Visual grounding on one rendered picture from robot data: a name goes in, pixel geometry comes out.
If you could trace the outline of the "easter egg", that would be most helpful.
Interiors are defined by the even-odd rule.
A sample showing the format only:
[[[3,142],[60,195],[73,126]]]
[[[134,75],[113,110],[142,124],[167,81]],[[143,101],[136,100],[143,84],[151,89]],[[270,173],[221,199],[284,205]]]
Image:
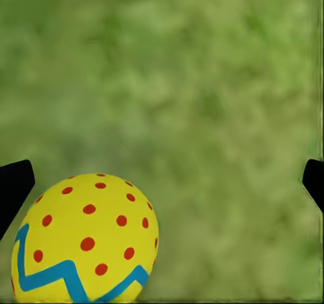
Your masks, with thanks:
[[[147,197],[111,174],[81,174],[28,210],[11,258],[17,304],[132,304],[153,270],[159,226]]]

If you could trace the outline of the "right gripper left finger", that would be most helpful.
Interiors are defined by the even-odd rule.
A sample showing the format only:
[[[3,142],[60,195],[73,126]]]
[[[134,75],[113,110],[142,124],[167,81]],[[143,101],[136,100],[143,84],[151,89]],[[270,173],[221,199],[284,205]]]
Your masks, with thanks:
[[[0,240],[35,185],[29,159],[0,167]]]

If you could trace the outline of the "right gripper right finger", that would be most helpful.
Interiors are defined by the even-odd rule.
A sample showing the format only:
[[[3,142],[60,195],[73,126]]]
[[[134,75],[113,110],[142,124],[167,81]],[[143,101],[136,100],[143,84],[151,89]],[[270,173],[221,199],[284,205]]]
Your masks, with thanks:
[[[324,162],[308,160],[302,183],[324,214]]]

